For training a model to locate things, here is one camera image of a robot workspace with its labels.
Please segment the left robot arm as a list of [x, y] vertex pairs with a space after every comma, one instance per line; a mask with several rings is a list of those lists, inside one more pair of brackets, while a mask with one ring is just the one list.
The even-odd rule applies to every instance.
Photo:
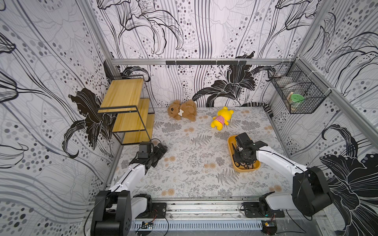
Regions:
[[166, 145], [158, 142], [141, 142], [139, 151], [129, 163], [125, 174], [108, 190], [100, 191], [95, 197], [91, 210], [91, 236], [127, 236], [132, 228], [132, 221], [138, 216], [164, 217], [153, 207], [149, 194], [132, 196], [137, 184], [148, 170], [157, 166], [167, 153]]

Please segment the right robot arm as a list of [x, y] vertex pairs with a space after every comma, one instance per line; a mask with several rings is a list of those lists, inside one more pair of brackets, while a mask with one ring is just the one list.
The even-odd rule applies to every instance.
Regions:
[[333, 194], [320, 168], [294, 162], [265, 142], [252, 141], [247, 133], [229, 137], [228, 149], [235, 171], [251, 172], [264, 163], [292, 185], [291, 192], [271, 191], [260, 196], [257, 203], [243, 203], [247, 217], [284, 217], [284, 210], [298, 210], [311, 217], [333, 203]]

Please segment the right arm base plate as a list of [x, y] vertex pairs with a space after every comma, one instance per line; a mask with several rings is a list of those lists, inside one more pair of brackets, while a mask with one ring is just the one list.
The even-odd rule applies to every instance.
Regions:
[[260, 202], [244, 202], [240, 210], [247, 218], [284, 218], [285, 214], [282, 210], [272, 210], [264, 203]]

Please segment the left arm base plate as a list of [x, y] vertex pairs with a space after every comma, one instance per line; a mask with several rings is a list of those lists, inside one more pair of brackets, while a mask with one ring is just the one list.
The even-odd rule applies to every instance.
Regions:
[[167, 203], [152, 203], [138, 219], [163, 219], [166, 216]]

